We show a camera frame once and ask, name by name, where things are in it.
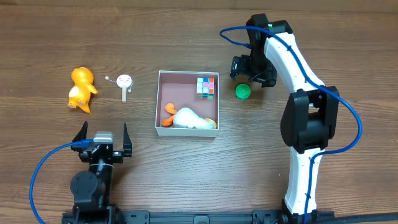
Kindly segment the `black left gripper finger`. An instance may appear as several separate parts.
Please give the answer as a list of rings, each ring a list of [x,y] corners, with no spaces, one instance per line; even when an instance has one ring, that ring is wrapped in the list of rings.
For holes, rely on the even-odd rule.
[[[126,123],[124,123],[124,129],[123,129],[123,151],[124,151],[124,157],[132,156],[132,142],[127,131]]]
[[[85,121],[83,123],[83,126],[81,127],[81,129],[77,133],[77,135],[73,138],[72,142],[78,142],[78,141],[85,140],[86,139],[86,135],[87,135],[87,130],[88,130],[88,122]],[[80,145],[71,146],[71,150],[73,150],[75,152],[81,151],[81,148],[82,147]]]

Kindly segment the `multicolour puzzle cube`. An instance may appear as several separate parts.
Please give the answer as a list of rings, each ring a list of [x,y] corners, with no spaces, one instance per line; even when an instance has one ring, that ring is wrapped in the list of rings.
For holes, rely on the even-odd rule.
[[[209,77],[198,77],[196,94],[198,98],[213,100],[215,97],[215,79]]]

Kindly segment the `white plush duck orange feet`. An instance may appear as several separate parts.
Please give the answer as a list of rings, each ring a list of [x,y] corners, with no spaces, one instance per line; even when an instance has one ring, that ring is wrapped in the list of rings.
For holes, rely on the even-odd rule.
[[[164,119],[162,125],[164,127],[187,128],[187,129],[216,129],[217,124],[210,118],[201,118],[190,108],[182,108],[175,110],[175,105],[168,103],[165,105],[166,112],[171,117]]]

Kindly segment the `white cardboard box pink interior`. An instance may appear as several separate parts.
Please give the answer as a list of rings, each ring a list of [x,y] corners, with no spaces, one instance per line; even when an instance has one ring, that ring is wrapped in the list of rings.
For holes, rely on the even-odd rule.
[[[197,79],[214,79],[215,93],[212,100],[201,99],[197,94]],[[187,129],[166,128],[163,120],[171,114],[166,112],[167,103],[175,105],[175,109],[190,108],[201,118],[210,118],[219,123],[219,74],[216,72],[187,72],[167,71],[159,72],[158,93],[156,101],[155,129],[159,136],[189,136],[214,138],[219,129]]]

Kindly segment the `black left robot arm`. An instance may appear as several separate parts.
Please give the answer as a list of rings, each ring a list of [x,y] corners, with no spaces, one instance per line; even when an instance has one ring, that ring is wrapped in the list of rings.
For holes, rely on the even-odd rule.
[[[132,156],[132,142],[127,126],[123,127],[123,148],[113,149],[114,134],[98,131],[92,139],[86,137],[88,123],[73,139],[71,150],[78,153],[88,170],[77,173],[71,180],[70,190],[76,207],[84,210],[106,208],[111,200],[111,183],[115,164],[122,164],[125,157]]]

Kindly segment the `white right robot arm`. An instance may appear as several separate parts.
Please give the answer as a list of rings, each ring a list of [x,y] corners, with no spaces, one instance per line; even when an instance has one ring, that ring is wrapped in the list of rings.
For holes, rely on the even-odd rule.
[[[321,153],[335,134],[338,100],[317,89],[325,84],[312,72],[295,42],[287,21],[268,21],[254,14],[246,22],[251,50],[233,58],[230,77],[247,75],[263,87],[281,78],[289,91],[280,132],[290,150],[288,190],[284,204],[291,215],[317,208],[315,188]]]

